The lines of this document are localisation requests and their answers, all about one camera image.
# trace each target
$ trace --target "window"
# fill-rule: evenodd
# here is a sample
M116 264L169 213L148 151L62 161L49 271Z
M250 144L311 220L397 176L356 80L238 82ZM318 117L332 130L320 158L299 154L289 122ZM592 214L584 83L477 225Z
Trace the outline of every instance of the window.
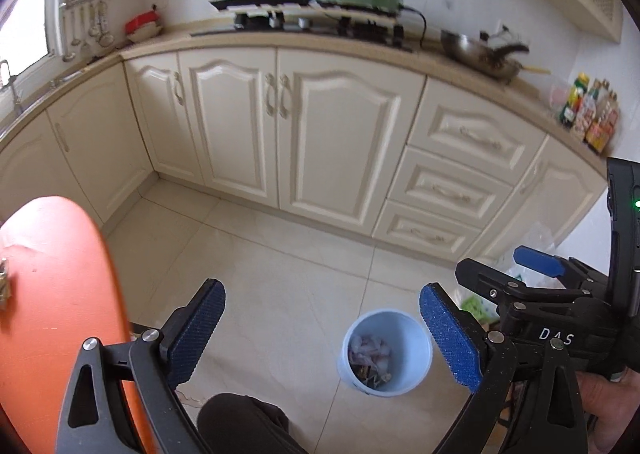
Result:
M45 0L18 0L0 28L0 60L18 75L48 53Z

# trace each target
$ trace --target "faucet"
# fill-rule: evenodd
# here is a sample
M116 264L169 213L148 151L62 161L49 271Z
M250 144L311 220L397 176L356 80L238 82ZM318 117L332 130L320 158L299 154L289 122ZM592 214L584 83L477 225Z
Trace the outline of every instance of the faucet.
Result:
M6 59L0 60L0 68L2 65L6 64L6 70L9 73L9 79L7 79L7 83L3 84L0 88L0 93L3 93L7 88L11 88L11 94L14 97L14 112L17 117L22 115L24 109L22 108L22 92L18 93L15 91L15 80L17 79L16 75L11 75L11 69L9 68L9 62Z

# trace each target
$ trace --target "hand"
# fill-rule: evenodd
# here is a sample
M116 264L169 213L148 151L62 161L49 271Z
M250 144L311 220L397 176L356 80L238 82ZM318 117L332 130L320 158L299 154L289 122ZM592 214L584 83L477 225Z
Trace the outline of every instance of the hand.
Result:
M626 370L619 382L609 382L593 373L575 373L582 407L598 417L589 436L589 454L607 454L613 449L640 406L640 374Z

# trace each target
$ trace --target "power cord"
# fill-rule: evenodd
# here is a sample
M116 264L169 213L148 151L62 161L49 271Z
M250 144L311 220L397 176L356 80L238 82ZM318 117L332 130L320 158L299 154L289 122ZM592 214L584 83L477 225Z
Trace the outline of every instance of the power cord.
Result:
M422 37L420 38L420 49L422 49L422 43L424 43L424 36L427 33L427 18L424 17L424 14L420 12L418 9L414 9L413 7L403 6L402 10L408 10L409 12L415 12L422 18L422 22L424 24L424 28L422 29Z

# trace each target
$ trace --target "gas stove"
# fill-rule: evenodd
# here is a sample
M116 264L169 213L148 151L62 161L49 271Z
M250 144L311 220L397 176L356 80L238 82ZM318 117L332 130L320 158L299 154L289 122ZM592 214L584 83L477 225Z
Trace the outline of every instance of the gas stove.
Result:
M192 37L274 30L368 41L412 51L404 44L404 27L387 12L316 4L313 0L222 0L211 4L219 11L233 12L233 21L192 33Z

